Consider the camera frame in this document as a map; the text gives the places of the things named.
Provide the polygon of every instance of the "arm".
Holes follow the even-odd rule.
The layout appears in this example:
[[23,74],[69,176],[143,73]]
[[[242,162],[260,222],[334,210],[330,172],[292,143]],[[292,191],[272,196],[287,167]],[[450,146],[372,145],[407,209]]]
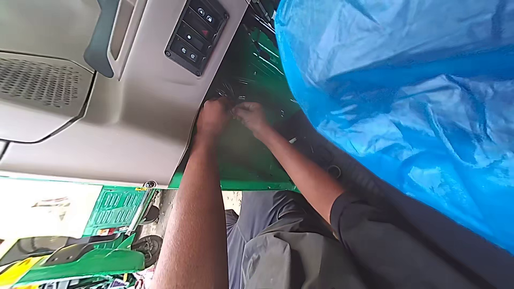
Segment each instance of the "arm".
[[152,288],[227,288],[227,233],[216,141],[227,120],[224,100],[207,101],[173,211]]
[[245,102],[232,113],[269,148],[309,203],[330,222],[332,204],[344,192],[342,186],[273,129],[260,104]]

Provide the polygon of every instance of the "switch panel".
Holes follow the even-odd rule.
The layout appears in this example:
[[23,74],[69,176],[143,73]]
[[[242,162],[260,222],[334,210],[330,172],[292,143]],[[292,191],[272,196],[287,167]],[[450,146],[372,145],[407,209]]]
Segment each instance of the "switch panel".
[[227,12],[217,0],[188,1],[164,54],[201,76],[227,19]]

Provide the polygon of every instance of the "blue plastic sheet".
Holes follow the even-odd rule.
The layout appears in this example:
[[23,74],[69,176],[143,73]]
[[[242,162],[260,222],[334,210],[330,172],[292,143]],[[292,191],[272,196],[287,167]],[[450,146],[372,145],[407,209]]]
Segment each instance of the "blue plastic sheet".
[[275,25],[322,135],[514,253],[514,0],[282,0]]

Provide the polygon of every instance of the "green metal panel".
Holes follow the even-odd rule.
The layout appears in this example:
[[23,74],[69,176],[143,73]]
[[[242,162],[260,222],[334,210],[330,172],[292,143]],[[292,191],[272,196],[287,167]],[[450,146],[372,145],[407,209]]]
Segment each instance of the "green metal panel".
[[130,226],[145,196],[146,191],[139,188],[104,186],[83,236],[96,236],[100,229]]
[[65,280],[72,277],[93,277],[138,272],[144,269],[144,255],[127,249],[94,249],[79,260],[54,265],[41,266],[40,260],[25,274],[18,285],[49,280]]
[[[207,98],[218,95],[220,88],[234,100],[261,103],[274,124],[300,109],[289,90],[278,49],[258,29],[248,31],[241,25],[237,30]],[[186,155],[169,188],[178,188],[187,159]],[[296,190],[272,153],[236,120],[229,122],[219,141],[218,162],[223,190]]]

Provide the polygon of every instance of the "tire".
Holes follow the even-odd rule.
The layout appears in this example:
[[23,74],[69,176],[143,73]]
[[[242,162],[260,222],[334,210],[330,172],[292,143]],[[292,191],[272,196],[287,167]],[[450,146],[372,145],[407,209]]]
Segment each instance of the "tire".
[[141,223],[141,225],[152,224],[157,218],[159,218],[159,214],[159,208],[153,205],[150,206],[148,212],[146,212],[146,214],[144,215],[145,220]]
[[144,268],[146,269],[157,262],[161,247],[162,238],[157,235],[150,235],[134,242],[131,249],[144,254]]

